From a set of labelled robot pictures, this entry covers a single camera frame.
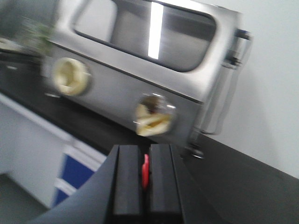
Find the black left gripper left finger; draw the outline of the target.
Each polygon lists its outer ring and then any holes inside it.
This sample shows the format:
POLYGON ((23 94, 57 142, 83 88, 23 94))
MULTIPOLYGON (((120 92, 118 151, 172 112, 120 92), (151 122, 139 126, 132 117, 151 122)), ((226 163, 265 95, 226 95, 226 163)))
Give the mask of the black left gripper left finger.
POLYGON ((138 146, 119 146, 113 213, 142 214, 141 153, 138 146))

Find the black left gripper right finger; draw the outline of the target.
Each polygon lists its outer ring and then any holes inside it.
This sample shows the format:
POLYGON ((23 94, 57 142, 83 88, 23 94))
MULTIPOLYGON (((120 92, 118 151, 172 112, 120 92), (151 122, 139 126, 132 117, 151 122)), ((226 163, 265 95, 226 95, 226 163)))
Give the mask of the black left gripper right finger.
POLYGON ((149 212, 152 216, 180 216, 180 202, 170 146, 152 144, 149 151, 149 212))

